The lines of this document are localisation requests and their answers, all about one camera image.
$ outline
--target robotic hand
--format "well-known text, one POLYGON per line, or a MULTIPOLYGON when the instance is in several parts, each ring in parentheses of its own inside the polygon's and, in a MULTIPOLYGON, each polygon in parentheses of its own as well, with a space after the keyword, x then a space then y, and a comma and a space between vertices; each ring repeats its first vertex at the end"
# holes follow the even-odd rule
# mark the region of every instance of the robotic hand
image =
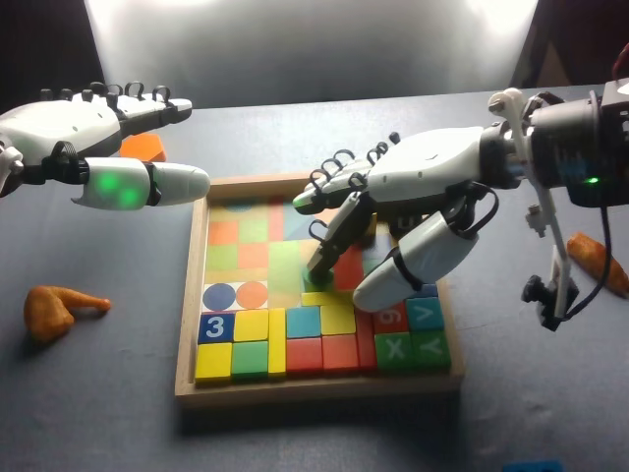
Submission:
POLYGON ((138 82, 127 84, 124 92, 101 83, 78 94, 64 88, 58 100, 51 90, 42 90, 40 102, 0 116, 0 197, 22 184, 57 180, 83 185, 83 195, 73 202, 86 207, 138 209, 200 199, 209 190, 201 169, 106 157, 128 136, 179 123, 192 111, 188 100, 171 99, 167 87, 143 94, 138 82), (133 86, 138 86, 135 95, 133 86))
POLYGON ((386 309, 434 283, 459 265, 493 218, 498 198, 491 188, 514 189, 527 178, 539 204, 527 221, 541 236, 550 226, 555 251, 547 286, 534 275, 523 300, 540 301, 544 327, 556 330, 579 313, 604 285, 574 309, 578 289, 549 189, 566 187, 573 204, 600 207, 606 258, 611 259, 606 208, 629 204, 629 80, 605 85, 602 97, 573 102, 549 92, 525 100, 514 88, 495 94, 488 109, 506 121, 483 129, 442 129, 400 141, 389 149, 379 143, 366 159, 346 149, 311 174, 311 183, 293 202, 302 214, 339 207, 323 237, 311 226, 319 246, 308 263, 312 280, 324 280, 338 257, 357 242, 372 214, 386 221, 398 247, 370 272, 354 292, 354 303, 367 312, 386 309), (341 155, 349 160, 343 163, 341 155), (491 210, 475 223, 475 204, 492 194, 491 210))

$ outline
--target blue circle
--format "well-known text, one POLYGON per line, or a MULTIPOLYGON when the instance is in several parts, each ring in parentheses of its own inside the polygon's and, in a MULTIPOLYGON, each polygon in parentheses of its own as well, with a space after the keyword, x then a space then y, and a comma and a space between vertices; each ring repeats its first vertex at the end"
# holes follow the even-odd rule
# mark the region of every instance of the blue circle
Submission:
POLYGON ((234 213, 243 213, 245 211, 249 211, 252 207, 254 207, 254 203, 245 200, 234 202, 225 206, 228 211, 232 211, 234 213))
POLYGON ((236 301, 236 291, 227 283, 215 283, 203 293, 203 304, 214 312, 228 309, 236 301))

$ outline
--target orange circle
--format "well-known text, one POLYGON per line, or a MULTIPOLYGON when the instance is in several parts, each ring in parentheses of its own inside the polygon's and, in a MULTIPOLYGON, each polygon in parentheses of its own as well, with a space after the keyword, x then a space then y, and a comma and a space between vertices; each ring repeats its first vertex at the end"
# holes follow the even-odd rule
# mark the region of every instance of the orange circle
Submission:
POLYGON ((243 283, 236 291, 236 301, 248 310, 261 307, 267 296, 266 287, 259 282, 243 283))

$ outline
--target puzzle board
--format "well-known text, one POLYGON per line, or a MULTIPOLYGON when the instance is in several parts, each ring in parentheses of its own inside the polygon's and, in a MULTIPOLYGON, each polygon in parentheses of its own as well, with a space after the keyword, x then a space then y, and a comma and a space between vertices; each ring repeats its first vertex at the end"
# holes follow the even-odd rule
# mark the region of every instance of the puzzle board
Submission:
POLYGON ((214 181, 195 203, 177 397, 222 406, 457 389, 463 361, 444 281, 376 314, 352 305, 353 289, 395 244, 384 225, 326 283, 309 281, 317 241, 308 228, 336 210, 298 214, 291 201, 307 182, 214 181))

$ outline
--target gray table surface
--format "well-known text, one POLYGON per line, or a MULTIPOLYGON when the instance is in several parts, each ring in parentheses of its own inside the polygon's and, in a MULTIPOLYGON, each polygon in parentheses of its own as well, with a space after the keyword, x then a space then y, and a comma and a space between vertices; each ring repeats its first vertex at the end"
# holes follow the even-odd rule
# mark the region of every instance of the gray table surface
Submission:
MULTIPOLYGON (((588 88, 558 89, 569 99, 588 88)), ((363 153, 392 130, 488 125, 488 92, 195 111, 160 135, 170 161, 212 177, 307 170, 339 148, 363 153)), ((173 397, 192 206, 116 213, 75 206, 50 183, 0 202, 0 470, 498 471, 514 460, 629 467, 628 302, 603 291, 557 333, 520 301, 546 276, 550 240, 526 226, 529 184, 449 276, 467 378, 454 399, 315 402, 184 413, 173 397), (36 284, 114 303, 35 348, 22 306, 36 284)), ((554 192, 567 235, 602 238, 599 213, 554 192)), ((628 211, 610 212, 629 266, 628 211)), ((582 292, 593 283, 580 270, 582 292)))

